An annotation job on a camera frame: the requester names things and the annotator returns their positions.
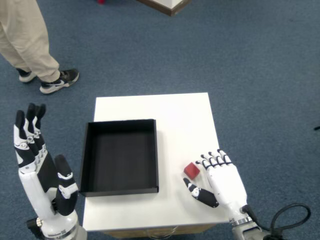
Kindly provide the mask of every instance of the khaki pants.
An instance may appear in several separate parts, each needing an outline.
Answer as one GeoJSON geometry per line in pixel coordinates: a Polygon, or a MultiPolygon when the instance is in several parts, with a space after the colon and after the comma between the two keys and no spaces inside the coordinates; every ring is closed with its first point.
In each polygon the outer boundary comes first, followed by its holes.
{"type": "Polygon", "coordinates": [[[15,68],[32,71],[44,82],[60,76],[36,0],[0,0],[0,53],[15,68]]]}

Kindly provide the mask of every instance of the robot finger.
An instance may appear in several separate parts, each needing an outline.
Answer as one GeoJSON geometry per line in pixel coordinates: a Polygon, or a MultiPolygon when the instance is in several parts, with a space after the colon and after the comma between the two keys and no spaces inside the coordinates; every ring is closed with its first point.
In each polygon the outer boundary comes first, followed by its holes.
{"type": "Polygon", "coordinates": [[[46,113],[46,105],[41,104],[40,106],[35,106],[35,119],[33,121],[33,125],[37,130],[41,128],[41,119],[44,117],[46,113]]]}
{"type": "Polygon", "coordinates": [[[34,128],[34,138],[36,139],[35,142],[37,143],[37,146],[41,152],[42,158],[46,156],[47,148],[45,144],[45,140],[41,134],[40,128],[41,128],[41,119],[46,113],[46,105],[41,104],[40,106],[35,106],[35,117],[32,121],[33,128],[34,128]]]}
{"type": "Polygon", "coordinates": [[[25,134],[27,136],[27,142],[28,145],[33,152],[35,156],[35,161],[37,164],[40,163],[40,156],[39,156],[39,141],[35,137],[35,131],[34,131],[34,125],[33,125],[33,120],[36,116],[36,111],[35,111],[35,105],[33,103],[29,104],[28,110],[26,112],[25,116],[25,122],[23,129],[25,131],[25,134]]]}
{"type": "Polygon", "coordinates": [[[200,161],[196,161],[196,164],[202,164],[203,167],[205,168],[205,170],[207,170],[208,168],[212,167],[212,165],[210,164],[210,162],[208,162],[206,159],[202,159],[200,161]]]}
{"type": "Polygon", "coordinates": [[[15,124],[13,126],[13,142],[19,170],[25,174],[36,170],[36,158],[28,145],[24,126],[25,113],[19,110],[16,113],[15,124]]]}
{"type": "Polygon", "coordinates": [[[217,161],[217,163],[221,166],[221,167],[225,167],[226,166],[226,162],[221,158],[220,153],[218,153],[217,151],[210,151],[209,155],[211,155],[212,157],[214,157],[214,159],[217,161]]]}
{"type": "Polygon", "coordinates": [[[208,155],[208,154],[204,155],[204,154],[202,154],[201,157],[204,158],[204,159],[206,159],[206,160],[208,160],[208,161],[210,162],[210,164],[212,165],[212,167],[217,168],[217,167],[219,166],[218,162],[217,162],[217,161],[215,160],[215,158],[212,157],[211,155],[208,155]]]}
{"type": "Polygon", "coordinates": [[[197,187],[187,178],[184,178],[183,181],[195,199],[212,208],[216,208],[219,205],[215,195],[212,192],[197,187]]]}
{"type": "Polygon", "coordinates": [[[75,209],[78,186],[65,157],[58,155],[54,161],[58,176],[58,191],[56,191],[55,197],[56,208],[61,215],[68,216],[75,209]]]}
{"type": "Polygon", "coordinates": [[[221,155],[222,159],[225,161],[226,165],[232,164],[231,159],[224,151],[222,151],[220,149],[218,149],[217,151],[220,153],[220,155],[221,155]]]}

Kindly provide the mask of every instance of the white table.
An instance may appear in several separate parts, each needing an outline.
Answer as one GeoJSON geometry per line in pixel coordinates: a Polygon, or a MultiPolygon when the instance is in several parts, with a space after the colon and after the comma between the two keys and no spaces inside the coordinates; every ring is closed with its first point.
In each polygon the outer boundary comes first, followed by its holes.
{"type": "MultiPolygon", "coordinates": [[[[220,207],[195,200],[183,182],[186,165],[219,148],[208,94],[96,98],[95,122],[135,119],[156,119],[159,193],[86,197],[83,227],[103,232],[228,222],[220,207]]],[[[210,189],[204,174],[194,182],[210,189]]]]}

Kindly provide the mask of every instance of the black box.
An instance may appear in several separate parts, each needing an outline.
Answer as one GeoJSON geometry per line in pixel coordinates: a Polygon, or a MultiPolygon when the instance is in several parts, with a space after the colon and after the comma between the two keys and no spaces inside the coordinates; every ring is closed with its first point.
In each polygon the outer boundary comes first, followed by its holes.
{"type": "Polygon", "coordinates": [[[80,181],[86,197],[158,193],[156,120],[87,123],[80,181]]]}

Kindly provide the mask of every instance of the shoe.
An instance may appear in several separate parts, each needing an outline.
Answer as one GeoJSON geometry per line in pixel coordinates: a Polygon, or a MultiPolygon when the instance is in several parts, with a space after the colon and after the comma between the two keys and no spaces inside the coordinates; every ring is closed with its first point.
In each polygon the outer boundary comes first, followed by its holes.
{"type": "Polygon", "coordinates": [[[77,69],[64,70],[60,72],[60,77],[53,82],[41,81],[40,92],[43,94],[51,94],[62,88],[70,87],[79,78],[77,69]]]}
{"type": "Polygon", "coordinates": [[[37,76],[32,71],[26,72],[20,68],[16,68],[16,70],[19,72],[19,80],[22,83],[29,83],[37,76]]]}

